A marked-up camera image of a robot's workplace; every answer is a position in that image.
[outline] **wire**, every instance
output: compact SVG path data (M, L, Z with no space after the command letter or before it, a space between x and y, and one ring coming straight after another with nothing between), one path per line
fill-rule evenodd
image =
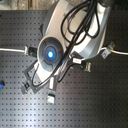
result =
M115 53L115 54L128 55L127 52L119 52L119 51L115 51L115 50L112 50L112 49L110 49L110 50L111 50L112 53Z
M103 47L103 48L101 48L100 50L102 51L102 50L106 50L107 49L107 47Z
M99 30L100 30L100 25L99 25L99 19L98 19L98 15L97 15L97 9L96 9L96 5L94 6L94 3L93 3L93 0L87 0L85 2L83 2L82 4L76 6L76 8L73 8L71 11L69 11L69 13L67 13L67 15L65 16L65 18L63 19L62 21L62 24L61 24L61 33L62 33L62 36L64 37L64 39L68 42L68 43L71 43L70 40L67 39L67 37L65 36L64 32L63 32L63 26L64 26L64 23L66 21L66 19L68 19L68 27L67 27L67 30L70 34L72 35L75 35L75 32L71 31L70 30L70 25L71 25L71 22L73 20L73 18L75 17L75 15L83 8L85 7L90 7L88 10L87 10L87 17L86 17L86 24L84 24L82 27L83 27L83 31L85 31L85 34L83 36L83 38L77 42L75 45L79 45L81 44L84 39L86 38L86 36L89 36L91 38L96 38L97 35L99 34ZM91 36L88 31L89 31L89 28L90 28L90 25L91 25L91 21L92 21L92 17L94 15L94 13L96 14L96 19L97 19L97 25L98 25L98 30L97 32L95 33L94 36Z
M69 15L71 15L72 12L74 12L74 10L76 10L78 7L82 6L83 4L85 4L87 1L81 3L80 5L77 5L76 7L74 7L73 9L71 9L66 16L64 17L62 24L61 24L61 33L62 36L64 37L64 39L66 39L65 34L63 32L63 25L66 21L66 19L69 17ZM59 70L59 75L61 74L61 70L63 69L63 66L66 63L66 60L68 59L73 47L76 45L76 42L78 40L78 38L80 37L81 33L83 32L83 30L86 28L86 26L88 26L88 21L91 18L91 16L95 13L96 10L96 5L97 5L97 1L96 0L91 0L90 1L90 5L89 5L89 9L87 11L86 16L83 18L83 20L81 21L80 25L78 26L78 28L76 29L76 31L74 32L74 35L69 43L69 46L67 47L67 50L65 51L63 57L61 58L60 62L58 63L58 65L55 67L54 71L51 73L51 75L42 83L38 84L36 86L36 89L42 87L43 85L45 85L50 79L51 77L53 77L53 75L56 73L56 71L60 68Z
M33 84L33 85L34 85L34 77L35 77L35 75L36 75L36 72L37 72L38 68L39 68L39 63L38 63L38 65L37 65L36 70L34 71L33 76L32 76L32 84Z
M0 51L8 51L8 52L24 52L24 50L19 50L19 49L6 49L6 48L0 48Z
M120 54L120 55L128 55L128 53L126 52L118 52L118 51L114 51L114 50L111 50L112 53L116 53L116 54Z

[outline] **black perforated table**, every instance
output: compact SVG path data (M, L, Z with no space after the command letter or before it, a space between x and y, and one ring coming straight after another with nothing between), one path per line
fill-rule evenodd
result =
M46 11L0 11L0 47L37 47ZM128 12L113 11L104 46L128 52ZM37 94L22 95L22 73L32 57L0 52L0 127L3 128L127 128L128 56L101 55L89 60L91 73L70 69L58 84L55 105L46 101L48 85Z

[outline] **glowing blue led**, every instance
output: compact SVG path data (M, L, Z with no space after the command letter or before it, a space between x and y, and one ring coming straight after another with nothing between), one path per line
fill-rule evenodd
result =
M50 52L48 53L48 57L49 57L49 58L53 58L53 56L54 56L53 52L50 51Z

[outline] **black cable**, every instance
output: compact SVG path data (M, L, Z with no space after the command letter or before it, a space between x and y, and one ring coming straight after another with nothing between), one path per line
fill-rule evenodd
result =
M32 84L33 84L33 85L34 85L34 77L35 77L35 74L36 74L38 68L39 68L39 64L37 65L37 68L36 68L36 70L34 71L34 74L33 74L33 76L32 76Z
M74 7L73 9L71 9L67 14L66 16L64 17L63 21L62 21L62 24L61 24L61 32L62 32L62 36L65 38L64 36L64 33L63 33L63 25L65 23L65 20L67 19L67 17L75 10L77 9L79 6L81 6L82 4L86 3L83 2L81 3L80 5L77 5L76 7ZM73 37L72 37L72 40L70 41L69 43L69 46L66 50L66 52L64 53L63 57L61 58L60 62L58 63L58 65L56 66L56 68L54 69L54 71L51 73L51 75L42 83L38 84L38 85L34 85L36 87L36 89L42 87L43 85L45 85L50 79L51 77L53 77L53 75L56 73L56 71L58 70L58 68L60 68L62 70L62 67L63 65L65 65L65 62L66 60L68 59L68 56L70 55L73 47L76 45L76 42L79 38L79 36L81 35L81 33L83 32L84 30L84 27L88 24L88 20L91 18L91 16L93 15L94 13L94 10L96 8L96 5L97 5L97 2L96 0L91 0L90 1L90 8L88 9L87 11L87 14L86 16L83 18L82 22L80 23L79 27L77 28L77 30L75 31Z
M91 14L95 11L96 9L96 5L97 5L97 2L95 0L92 0L91 1L91 5L93 6L90 6L90 9L89 11L87 12L86 16L84 17L84 19L82 20L82 22L80 23L79 27L77 28L69 46L68 46L68 50L65 52L65 54L67 54L67 56L69 56L70 52L72 51L74 45L76 44L76 41L78 40L79 36L81 35L82 31L83 31L83 26L85 26L87 23L88 23L88 20L89 18L91 17ZM61 30L63 30L63 24L67 18L67 16L70 14L70 11L69 13L65 16L65 18L63 19L62 21L62 24L61 24ZM59 77L60 77L60 74L61 74L61 70L63 68L63 65L61 66L60 70L59 70L59 74L57 76L57 81L59 82Z
M64 20L62 21L61 33L62 33L62 36L64 37L64 39L65 39L68 43L71 43L71 41L67 39L67 37L65 36L65 34L64 34L64 32L63 32L63 25L64 25L64 22L66 21L66 19L69 19L69 20L68 20L68 27L67 27L67 30L68 30L68 32L69 32L70 34L74 35L75 32L72 32L72 31L70 30L70 24L71 24L71 22L72 22L74 16L75 16L81 9L85 8L86 6L89 6L89 3L88 3L88 2L89 2L89 0L86 1L85 3L83 3L82 5L78 5L77 8L72 9L72 10L65 16ZM98 19L98 16L97 16L97 8L96 8L96 6L94 6L93 0L90 1L90 7L89 7L87 13L89 13L89 10L93 10L93 11L90 12L90 16L89 16L90 18L88 19L87 24L85 24L85 25L83 26L83 32L85 31L85 35L84 35L83 38L82 38L79 42L77 42L75 45L81 44L81 43L83 42L83 40L86 38L87 35L88 35L89 37L91 37L91 38L96 38L97 35L99 34L99 30L100 30L99 19ZM94 15L94 13L96 14L98 30L97 30L97 32L96 32L96 34L95 34L94 36L91 36L91 35L88 33L88 31L89 31L89 28L90 28L90 25L91 25L91 21L92 21L92 17L93 17L93 15Z

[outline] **white cable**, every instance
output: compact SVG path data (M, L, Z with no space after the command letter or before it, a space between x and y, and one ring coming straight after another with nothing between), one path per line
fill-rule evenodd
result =
M0 51L8 51L8 52L24 52L24 50L19 50L19 49L6 49L6 48L0 48Z
M126 52L118 52L118 51L114 51L114 50L111 50L111 52L116 53L116 54L120 54L120 55L128 55L128 53L126 53Z
M103 47L103 48L101 48L101 50L106 50L107 49L107 47Z
M120 54L120 55L128 55L128 53L126 52L118 52L118 51L114 51L114 50L111 50L112 53L116 53L116 54Z

